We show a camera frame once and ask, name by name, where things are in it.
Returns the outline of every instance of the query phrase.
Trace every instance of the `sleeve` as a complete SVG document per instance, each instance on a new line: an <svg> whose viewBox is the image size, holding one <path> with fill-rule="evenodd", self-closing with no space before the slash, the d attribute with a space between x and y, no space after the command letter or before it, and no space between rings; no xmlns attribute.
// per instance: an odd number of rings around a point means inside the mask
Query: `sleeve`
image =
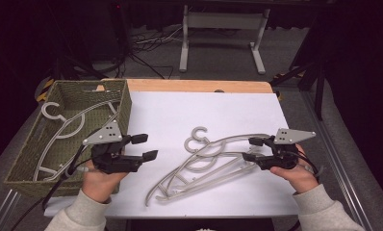
<svg viewBox="0 0 383 231"><path fill-rule="evenodd" d="M341 202L332 200L323 185L294 195L302 230L364 230L345 212Z"/></svg>
<svg viewBox="0 0 383 231"><path fill-rule="evenodd" d="M111 199L107 204L98 203L80 191L72 205L60 210L45 230L103 231L106 224L104 214L110 203Z"/></svg>

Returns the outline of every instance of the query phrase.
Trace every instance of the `white table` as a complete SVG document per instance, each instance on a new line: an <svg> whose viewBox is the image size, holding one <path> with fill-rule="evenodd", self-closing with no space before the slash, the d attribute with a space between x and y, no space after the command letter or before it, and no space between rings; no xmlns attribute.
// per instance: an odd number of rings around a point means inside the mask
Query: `white table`
<svg viewBox="0 0 383 231"><path fill-rule="evenodd" d="M154 149L159 153L155 161L144 163L139 172L129 174L121 182L119 193L112 196L107 217L268 218L297 214L292 198L294 189L288 181L259 167L169 202L152 198L146 207L144 199L148 191L191 155L185 150L184 141L194 127L207 127L208 132L200 135L215 141L241 134L274 135L278 128L288 125L272 93L136 91L131 85L130 90L133 106L128 134L146 133L149 140L127 145L126 153L140 155ZM235 144L233 149L248 147L246 141ZM54 216L73 199L74 196L52 198L44 214Z"/></svg>

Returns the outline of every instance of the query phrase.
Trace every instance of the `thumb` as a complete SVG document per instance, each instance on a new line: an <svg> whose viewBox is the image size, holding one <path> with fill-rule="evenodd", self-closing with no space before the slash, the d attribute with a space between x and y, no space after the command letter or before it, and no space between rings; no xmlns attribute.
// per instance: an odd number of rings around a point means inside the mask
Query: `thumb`
<svg viewBox="0 0 383 231"><path fill-rule="evenodd" d="M272 167L269 171L274 175L284 178L285 180L288 179L289 171L283 169L282 167Z"/></svg>

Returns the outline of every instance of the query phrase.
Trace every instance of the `wicker basket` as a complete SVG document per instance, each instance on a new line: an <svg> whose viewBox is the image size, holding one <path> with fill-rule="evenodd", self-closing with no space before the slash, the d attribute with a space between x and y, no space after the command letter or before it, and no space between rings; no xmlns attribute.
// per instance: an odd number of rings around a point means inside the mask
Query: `wicker basket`
<svg viewBox="0 0 383 231"><path fill-rule="evenodd" d="M62 115L66 119L72 118L83 110L101 102L117 100L114 107L117 108L119 129L122 134L127 133L132 101L125 80L118 81L56 81L48 93L46 102L56 102L60 106L47 107L47 113L52 116ZM55 140L48 150L42 166L58 170L65 164L82 144L82 141L95 129L102 127L113 115L109 105L97 107L85 113L85 124L76 135ZM75 119L61 132L67 135L77 130L81 118ZM57 119L49 119L40 114L18 154L13 166L5 179L5 184L19 193L43 197L46 196L58 179L43 181L48 173L40 172L38 181L33 181L33 176L38 160L51 138L63 126L64 122ZM90 148L83 153L77 163L86 160L90 156ZM55 192L55 196L77 194L82 185L82 173L77 172L64 181Z"/></svg>

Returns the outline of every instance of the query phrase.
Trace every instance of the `hand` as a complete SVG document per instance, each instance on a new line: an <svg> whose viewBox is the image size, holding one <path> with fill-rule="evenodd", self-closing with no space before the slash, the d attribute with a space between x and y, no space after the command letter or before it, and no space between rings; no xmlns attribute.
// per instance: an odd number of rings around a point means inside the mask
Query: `hand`
<svg viewBox="0 0 383 231"><path fill-rule="evenodd" d="M305 153L299 144L297 144L296 147L300 152ZM298 193L306 193L319 184L314 174L305 169L304 166L308 165L309 164L304 160L299 159L298 165L292 169L272 167L270 172L288 180Z"/></svg>
<svg viewBox="0 0 383 231"><path fill-rule="evenodd" d="M110 198L114 188L128 175L128 172L107 174L97 170L91 160L86 162L90 171L84 173L83 193L99 203L104 203Z"/></svg>

